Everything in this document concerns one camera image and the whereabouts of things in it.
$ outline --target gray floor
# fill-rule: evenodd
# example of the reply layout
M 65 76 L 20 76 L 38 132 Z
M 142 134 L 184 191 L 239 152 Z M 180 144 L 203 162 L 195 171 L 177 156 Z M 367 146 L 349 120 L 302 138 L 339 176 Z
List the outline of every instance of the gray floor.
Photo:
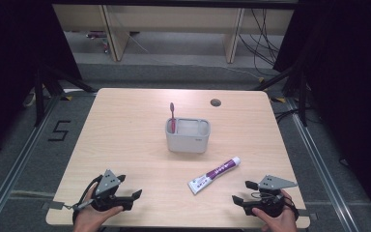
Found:
M 220 35 L 139 33 L 134 34 L 126 48 L 123 60 L 116 63 L 103 51 L 102 39 L 90 40 L 86 32 L 67 32 L 74 58 L 85 82 L 93 87 L 136 88 L 206 88 L 244 90 L 259 84 L 258 78 L 271 78 L 276 74 L 271 66 L 239 43 L 234 64 L 225 62 Z M 279 46 L 281 37 L 272 37 Z M 262 53 L 269 56 L 266 49 Z M 199 73 L 200 81 L 187 76 Z M 281 97 L 283 83 L 269 88 L 271 97 Z M 82 94 L 70 101 L 58 101 L 50 113 L 43 132 L 33 147 L 31 156 L 14 183 L 12 194 L 0 213 L 0 231 L 71 231 L 71 227 L 53 227 L 45 223 L 49 202 L 66 169 L 75 141 L 84 125 L 94 96 Z M 288 110 L 288 103 L 272 102 L 274 112 Z M 371 203 L 354 174 L 338 162 L 340 152 L 330 139 L 328 129 L 321 124 L 315 110 L 307 110 L 308 129 L 338 191 L 345 199 L 359 231 L 371 231 Z M 68 136 L 63 142 L 50 142 L 56 138 L 53 128 L 59 120 L 69 120 L 63 125 Z M 35 108 L 26 107 L 14 120 L 13 126 L 2 138 L 0 151 L 0 187 L 7 178 L 12 164 L 21 153 L 23 144 L 34 129 Z M 306 208 L 311 214 L 307 231 L 346 231 L 329 199 L 320 174 L 314 166 L 298 127 L 295 116 L 288 116 L 279 124 L 291 163 L 300 185 Z M 118 231 L 107 228 L 106 231 Z

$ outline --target human hand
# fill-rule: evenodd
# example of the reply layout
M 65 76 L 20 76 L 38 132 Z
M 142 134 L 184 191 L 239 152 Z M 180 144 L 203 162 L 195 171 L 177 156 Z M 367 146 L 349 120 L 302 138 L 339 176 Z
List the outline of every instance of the human hand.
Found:
M 285 199 L 287 203 L 291 204 L 292 202 L 288 202 L 292 200 L 291 196 L 284 190 L 281 190 L 282 194 L 288 198 L 289 200 Z M 256 215 L 258 218 L 263 220 L 266 224 L 261 228 L 262 231 L 268 231 L 269 229 L 272 232 L 296 232 L 297 231 L 297 224 L 295 223 L 295 214 L 288 206 L 284 206 L 282 213 L 278 217 L 271 217 L 267 215 L 264 211 L 253 208 L 252 213 Z
M 95 186 L 92 186 L 87 191 L 84 202 L 90 200 L 94 189 Z M 95 210 L 91 205 L 88 205 L 77 215 L 76 221 L 74 222 L 73 232 L 96 232 L 107 219 L 119 214 L 123 210 L 123 206 L 118 206 L 100 212 Z

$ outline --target wooden table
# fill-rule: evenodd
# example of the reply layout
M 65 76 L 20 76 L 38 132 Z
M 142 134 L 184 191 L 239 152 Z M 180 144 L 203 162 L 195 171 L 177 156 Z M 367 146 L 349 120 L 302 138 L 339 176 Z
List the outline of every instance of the wooden table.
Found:
M 211 100 L 221 101 L 212 106 Z M 164 126 L 175 116 L 203 118 L 211 123 L 204 154 L 167 149 Z M 194 195 L 187 183 L 232 157 L 242 162 Z M 252 200 L 245 181 L 260 182 L 266 174 L 296 182 L 267 95 L 263 92 L 101 89 L 76 143 L 54 201 L 74 204 L 105 169 L 127 175 L 116 195 L 143 189 L 131 211 L 104 225 L 122 227 L 258 228 L 232 195 Z M 286 188 L 299 209 L 305 209 L 300 189 Z M 46 221 L 70 225 L 71 210 L 49 210 Z M 298 228 L 309 226 L 300 217 Z

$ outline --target toothpaste tube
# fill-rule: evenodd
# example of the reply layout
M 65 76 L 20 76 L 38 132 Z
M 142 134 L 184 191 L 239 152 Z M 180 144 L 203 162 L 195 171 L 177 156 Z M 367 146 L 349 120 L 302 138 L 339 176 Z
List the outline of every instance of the toothpaste tube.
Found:
M 234 157 L 226 161 L 224 164 L 220 165 L 218 168 L 188 182 L 188 186 L 194 194 L 197 194 L 197 192 L 199 192 L 201 189 L 209 185 L 216 177 L 233 169 L 240 163 L 241 163 L 240 158 Z

